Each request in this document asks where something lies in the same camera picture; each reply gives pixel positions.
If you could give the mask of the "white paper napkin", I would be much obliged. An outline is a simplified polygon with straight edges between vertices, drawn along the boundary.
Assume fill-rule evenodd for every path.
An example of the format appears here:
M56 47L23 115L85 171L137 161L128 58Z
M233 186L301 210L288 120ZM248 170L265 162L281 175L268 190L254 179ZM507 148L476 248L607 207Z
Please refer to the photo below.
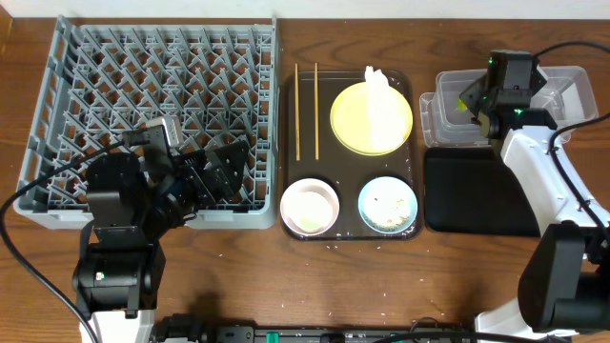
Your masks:
M406 132L400 96L395 95L381 70L367 66L364 76L372 146L377 151L392 151L402 144Z

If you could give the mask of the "light blue bowl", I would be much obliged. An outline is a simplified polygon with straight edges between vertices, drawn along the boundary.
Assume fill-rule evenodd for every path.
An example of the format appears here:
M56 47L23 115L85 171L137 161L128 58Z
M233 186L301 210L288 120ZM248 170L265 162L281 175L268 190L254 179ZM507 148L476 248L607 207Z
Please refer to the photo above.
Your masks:
M416 193L397 177L380 176L366 183L358 195L357 209L365 225L380 234L407 235L416 228Z

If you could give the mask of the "rice and food scraps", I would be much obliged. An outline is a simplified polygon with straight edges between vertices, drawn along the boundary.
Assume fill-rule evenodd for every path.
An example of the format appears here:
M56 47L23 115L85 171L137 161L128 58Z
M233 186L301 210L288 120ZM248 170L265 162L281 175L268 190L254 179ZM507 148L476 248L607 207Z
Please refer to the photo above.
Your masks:
M366 216L376 229L393 232L410 222L412 211L403 198L375 196L367 206Z

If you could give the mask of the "green orange snack wrapper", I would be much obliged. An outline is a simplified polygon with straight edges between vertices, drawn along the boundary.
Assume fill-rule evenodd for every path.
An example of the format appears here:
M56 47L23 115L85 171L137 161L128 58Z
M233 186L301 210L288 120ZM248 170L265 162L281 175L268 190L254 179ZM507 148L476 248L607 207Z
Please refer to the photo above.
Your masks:
M465 112L467 110L468 110L468 108L467 108L466 104L461 99L458 99L457 100L456 111Z

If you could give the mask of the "white paper cup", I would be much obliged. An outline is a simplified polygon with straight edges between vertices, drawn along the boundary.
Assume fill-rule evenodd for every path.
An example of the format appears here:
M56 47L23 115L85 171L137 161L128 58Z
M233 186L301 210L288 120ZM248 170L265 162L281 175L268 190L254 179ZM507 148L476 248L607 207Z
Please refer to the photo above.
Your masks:
M290 217L304 232L317 232L333 218L333 208L319 193L301 192L291 202Z

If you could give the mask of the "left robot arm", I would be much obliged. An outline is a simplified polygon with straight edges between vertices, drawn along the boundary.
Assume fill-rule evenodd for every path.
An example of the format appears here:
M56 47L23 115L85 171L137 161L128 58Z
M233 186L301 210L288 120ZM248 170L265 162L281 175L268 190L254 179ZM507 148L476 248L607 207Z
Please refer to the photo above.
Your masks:
M134 143L143 147L142 156L112 153L87 170L93 219L81 232L72 277L77 307L100 342L200 342L196 320L153 327L166 263L160 239L198 210L238 193L250 147L236 141L212 151L172 155L162 138Z

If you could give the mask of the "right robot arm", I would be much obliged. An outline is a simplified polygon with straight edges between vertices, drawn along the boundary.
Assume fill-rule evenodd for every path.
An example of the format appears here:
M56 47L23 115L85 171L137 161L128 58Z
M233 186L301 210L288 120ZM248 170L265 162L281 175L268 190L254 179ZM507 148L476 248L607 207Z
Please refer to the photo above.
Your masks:
M548 77L539 55L493 50L459 99L518 180L540 241L510 302L475 318L475 342L550 342L609 328L609 212L584 185L549 110L533 96Z

